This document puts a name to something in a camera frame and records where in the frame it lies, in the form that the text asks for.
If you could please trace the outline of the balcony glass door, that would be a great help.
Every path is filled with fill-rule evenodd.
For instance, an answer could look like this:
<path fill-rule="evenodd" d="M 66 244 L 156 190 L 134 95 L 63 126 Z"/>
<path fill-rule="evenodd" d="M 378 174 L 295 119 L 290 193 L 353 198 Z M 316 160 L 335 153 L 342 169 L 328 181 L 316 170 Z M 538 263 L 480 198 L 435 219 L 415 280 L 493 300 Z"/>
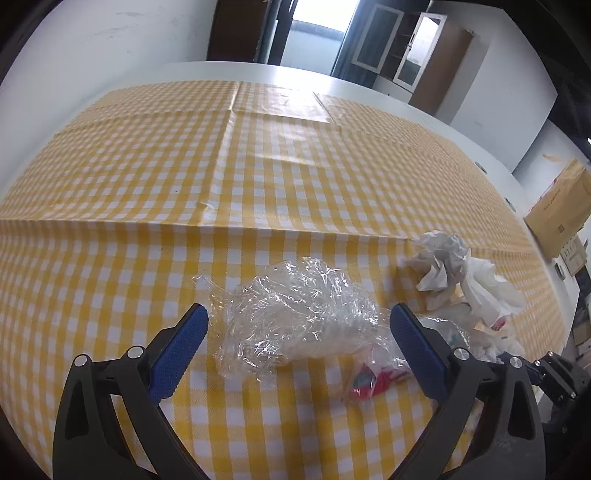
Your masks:
<path fill-rule="evenodd" d="M 281 1 L 266 64 L 329 75 L 358 0 Z"/>

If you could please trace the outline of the clear plastic wrap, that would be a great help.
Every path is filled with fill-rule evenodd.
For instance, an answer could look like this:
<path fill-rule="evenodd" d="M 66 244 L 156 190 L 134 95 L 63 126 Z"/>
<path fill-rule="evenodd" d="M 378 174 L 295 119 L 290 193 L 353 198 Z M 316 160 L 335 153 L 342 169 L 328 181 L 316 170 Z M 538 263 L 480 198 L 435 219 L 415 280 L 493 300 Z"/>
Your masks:
<path fill-rule="evenodd" d="M 263 268 L 231 290 L 193 277 L 211 321 L 217 372 L 264 380 L 291 362 L 351 356 L 375 373 L 402 367 L 387 313 L 345 271 L 318 258 Z"/>

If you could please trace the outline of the crumpled white paper ball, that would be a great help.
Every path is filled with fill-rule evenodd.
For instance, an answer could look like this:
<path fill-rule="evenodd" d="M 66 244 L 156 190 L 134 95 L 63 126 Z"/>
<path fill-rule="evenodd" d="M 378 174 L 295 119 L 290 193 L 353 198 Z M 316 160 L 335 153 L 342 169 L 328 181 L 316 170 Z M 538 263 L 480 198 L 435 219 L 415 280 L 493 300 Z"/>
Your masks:
<path fill-rule="evenodd" d="M 459 284 L 466 276 L 469 248 L 462 238 L 435 230 L 411 241 L 415 255 L 406 264 L 418 275 L 421 292 L 443 292 Z"/>

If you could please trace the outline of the wooden cabinet with glass doors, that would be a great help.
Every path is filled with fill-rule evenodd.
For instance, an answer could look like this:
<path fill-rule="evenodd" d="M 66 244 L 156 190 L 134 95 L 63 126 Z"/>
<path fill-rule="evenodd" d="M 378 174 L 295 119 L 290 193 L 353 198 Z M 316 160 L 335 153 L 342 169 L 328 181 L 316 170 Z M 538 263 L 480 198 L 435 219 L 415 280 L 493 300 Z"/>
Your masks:
<path fill-rule="evenodd" d="M 446 14 L 374 1 L 351 64 L 375 75 L 376 88 L 436 115 L 472 40 Z"/>

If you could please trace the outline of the red snack wrapper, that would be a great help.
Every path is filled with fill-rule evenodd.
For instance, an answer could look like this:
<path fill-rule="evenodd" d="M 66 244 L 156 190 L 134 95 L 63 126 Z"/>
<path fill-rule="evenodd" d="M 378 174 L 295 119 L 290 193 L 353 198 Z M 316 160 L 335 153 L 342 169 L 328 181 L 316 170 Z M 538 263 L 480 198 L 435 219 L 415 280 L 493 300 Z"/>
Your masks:
<path fill-rule="evenodd" d="M 381 347 L 367 348 L 355 357 L 345 399 L 351 402 L 369 401 L 384 394 L 410 372 L 408 362 L 398 354 L 391 355 Z"/>

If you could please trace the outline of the white tissue plastic bag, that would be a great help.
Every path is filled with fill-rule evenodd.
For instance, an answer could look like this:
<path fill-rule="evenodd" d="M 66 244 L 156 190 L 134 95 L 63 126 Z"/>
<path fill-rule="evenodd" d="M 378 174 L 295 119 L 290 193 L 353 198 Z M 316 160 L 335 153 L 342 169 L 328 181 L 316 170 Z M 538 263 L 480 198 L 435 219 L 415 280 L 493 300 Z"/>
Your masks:
<path fill-rule="evenodd" d="M 496 273 L 489 260 L 470 257 L 460 282 L 462 297 L 420 317 L 423 326 L 442 335 L 452 348 L 465 348 L 476 359 L 497 363 L 504 353 L 523 356 L 525 349 L 511 325 L 527 306 L 524 294 Z"/>

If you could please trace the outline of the brown cardboard box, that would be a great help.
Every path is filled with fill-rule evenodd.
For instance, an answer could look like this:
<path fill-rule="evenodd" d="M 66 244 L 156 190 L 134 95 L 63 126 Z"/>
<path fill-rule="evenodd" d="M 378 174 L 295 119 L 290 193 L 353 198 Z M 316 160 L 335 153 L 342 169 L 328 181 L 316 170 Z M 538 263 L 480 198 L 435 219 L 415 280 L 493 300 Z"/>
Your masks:
<path fill-rule="evenodd" d="M 573 159 L 525 217 L 543 255 L 552 259 L 590 216 L 590 171 Z"/>

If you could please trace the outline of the dark brown wardrobe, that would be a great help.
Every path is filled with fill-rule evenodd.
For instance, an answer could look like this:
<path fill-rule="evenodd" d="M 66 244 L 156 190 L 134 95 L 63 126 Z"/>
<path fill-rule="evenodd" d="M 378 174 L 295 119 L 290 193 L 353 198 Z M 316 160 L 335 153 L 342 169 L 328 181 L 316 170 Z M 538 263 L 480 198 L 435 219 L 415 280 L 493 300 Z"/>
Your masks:
<path fill-rule="evenodd" d="M 269 11 L 270 1 L 218 0 L 209 35 L 207 61 L 256 60 Z"/>

